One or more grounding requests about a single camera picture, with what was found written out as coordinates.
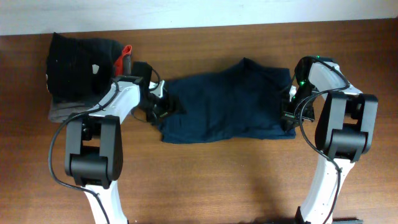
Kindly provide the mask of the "navy blue garment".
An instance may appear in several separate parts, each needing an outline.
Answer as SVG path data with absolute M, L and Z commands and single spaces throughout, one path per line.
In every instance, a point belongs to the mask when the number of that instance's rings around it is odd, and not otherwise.
M 290 85 L 287 68 L 265 67 L 243 58 L 221 72 L 169 80 L 168 93 L 182 111 L 158 126 L 162 141 L 193 144 L 231 138 L 293 139 L 280 118 L 281 91 Z

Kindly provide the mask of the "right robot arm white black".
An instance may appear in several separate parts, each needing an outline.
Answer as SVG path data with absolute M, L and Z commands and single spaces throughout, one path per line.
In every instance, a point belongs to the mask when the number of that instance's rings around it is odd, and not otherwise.
M 373 141 L 378 99 L 364 94 L 342 74 L 331 58 L 305 56 L 295 67 L 297 86 L 282 90 L 280 117 L 283 130 L 304 129 L 314 121 L 313 102 L 325 102 L 315 130 L 315 140 L 303 138 L 318 154 L 310 191 L 298 206 L 294 223 L 334 223 L 333 211 L 343 183 Z

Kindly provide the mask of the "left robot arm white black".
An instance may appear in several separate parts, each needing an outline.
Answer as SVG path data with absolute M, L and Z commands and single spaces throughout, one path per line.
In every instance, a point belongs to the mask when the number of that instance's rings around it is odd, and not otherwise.
M 128 223 L 118 190 L 123 168 L 121 124 L 136 109 L 157 125 L 183 111 L 165 82 L 146 82 L 142 77 L 120 76 L 109 91 L 87 111 L 66 120 L 65 173 L 86 195 L 96 223 Z

